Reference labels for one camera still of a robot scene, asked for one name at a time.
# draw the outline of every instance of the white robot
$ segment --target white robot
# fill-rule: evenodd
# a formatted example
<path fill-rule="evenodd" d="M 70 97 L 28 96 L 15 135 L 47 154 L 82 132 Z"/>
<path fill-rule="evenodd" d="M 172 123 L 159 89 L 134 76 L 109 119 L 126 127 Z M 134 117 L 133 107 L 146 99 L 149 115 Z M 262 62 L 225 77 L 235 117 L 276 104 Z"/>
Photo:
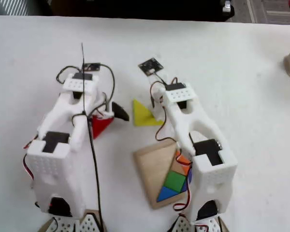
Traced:
<path fill-rule="evenodd" d="M 38 128 L 37 137 L 27 150 L 27 161 L 34 177 L 36 206 L 55 219 L 48 232 L 73 231 L 74 227 L 80 231 L 83 227 L 79 219 L 84 217 L 86 205 L 74 159 L 88 134 L 87 120 L 91 120 L 83 113 L 84 108 L 87 114 L 91 114 L 96 107 L 105 104 L 103 119 L 123 115 L 122 119 L 129 120 L 121 107 L 106 99 L 98 83 L 97 75 L 81 72 L 70 74 L 63 83 L 55 106 L 45 116 Z M 71 134 L 57 131 L 65 123 L 73 123 Z M 86 216 L 85 222 L 90 221 L 86 228 L 99 231 L 100 227 L 93 217 Z"/>
<path fill-rule="evenodd" d="M 155 75 L 159 78 L 159 81 L 155 81 L 160 82 L 159 88 L 153 88 L 155 82 L 150 88 L 152 113 L 158 120 L 162 119 L 161 115 L 165 112 L 165 117 L 170 119 L 174 129 L 178 149 L 192 165 L 191 201 L 187 211 L 183 211 L 186 215 L 180 216 L 170 231 L 182 231 L 184 224 L 205 225 L 203 228 L 207 227 L 208 231 L 216 231 L 211 228 L 219 228 L 214 218 L 228 207 L 237 160 L 226 138 L 207 116 L 189 83 L 172 81 L 167 84 L 157 75 L 156 72 L 163 67 L 154 58 L 139 67 L 147 76 Z M 192 131 L 199 132 L 207 140 L 194 142 L 190 135 Z M 195 231 L 195 228 L 190 226 L 187 230 Z"/>

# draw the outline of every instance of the yellow triangle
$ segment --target yellow triangle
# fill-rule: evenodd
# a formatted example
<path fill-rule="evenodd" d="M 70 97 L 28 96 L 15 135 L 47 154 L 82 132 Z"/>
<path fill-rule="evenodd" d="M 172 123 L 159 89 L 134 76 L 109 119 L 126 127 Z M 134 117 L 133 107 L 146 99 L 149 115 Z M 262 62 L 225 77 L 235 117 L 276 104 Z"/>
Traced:
<path fill-rule="evenodd" d="M 136 127 L 159 126 L 163 124 L 161 120 L 156 121 L 150 110 L 148 110 L 136 99 L 133 100 L 133 114 L 134 125 Z"/>

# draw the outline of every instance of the red triangle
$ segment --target red triangle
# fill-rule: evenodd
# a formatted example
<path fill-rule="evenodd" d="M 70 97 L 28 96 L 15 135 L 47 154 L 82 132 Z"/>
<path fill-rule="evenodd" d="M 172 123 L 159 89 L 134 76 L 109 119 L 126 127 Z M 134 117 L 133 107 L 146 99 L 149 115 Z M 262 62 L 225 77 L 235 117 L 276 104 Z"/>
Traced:
<path fill-rule="evenodd" d="M 97 118 L 97 116 L 93 116 L 92 117 L 93 139 L 97 138 L 99 134 L 101 134 L 101 132 L 104 131 L 105 128 L 107 128 L 108 125 L 110 125 L 113 120 L 114 120 L 113 117 L 107 119 L 100 119 Z"/>

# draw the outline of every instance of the blue triangle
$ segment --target blue triangle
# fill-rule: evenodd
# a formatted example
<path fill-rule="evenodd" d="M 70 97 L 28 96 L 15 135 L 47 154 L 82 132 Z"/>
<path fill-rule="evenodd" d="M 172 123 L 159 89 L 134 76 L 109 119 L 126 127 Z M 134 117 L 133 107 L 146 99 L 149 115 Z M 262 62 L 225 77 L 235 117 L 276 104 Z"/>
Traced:
<path fill-rule="evenodd" d="M 191 178 L 192 178 L 192 169 L 189 170 L 189 173 L 188 173 L 188 180 L 189 180 L 189 183 L 191 182 Z M 187 178 L 185 179 L 185 182 L 182 186 L 182 190 L 180 190 L 180 192 L 186 192 L 187 191 Z"/>
<path fill-rule="evenodd" d="M 170 197 L 173 197 L 173 196 L 175 196 L 177 194 L 179 194 L 179 192 L 176 192 L 176 191 L 174 191 L 172 189 L 169 189 L 169 188 L 167 188 L 165 186 L 162 186 L 160 194 L 159 194 L 159 197 L 157 199 L 157 202 L 161 202 L 161 201 L 163 201 L 165 199 L 168 199 Z"/>

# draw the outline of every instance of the gray floor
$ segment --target gray floor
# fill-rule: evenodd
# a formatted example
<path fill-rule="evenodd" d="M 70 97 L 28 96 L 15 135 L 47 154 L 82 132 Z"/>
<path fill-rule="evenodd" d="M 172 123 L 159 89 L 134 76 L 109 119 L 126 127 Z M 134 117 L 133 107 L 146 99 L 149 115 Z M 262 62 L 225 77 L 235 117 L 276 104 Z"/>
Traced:
<path fill-rule="evenodd" d="M 290 24 L 288 0 L 232 0 L 235 16 L 228 22 Z"/>

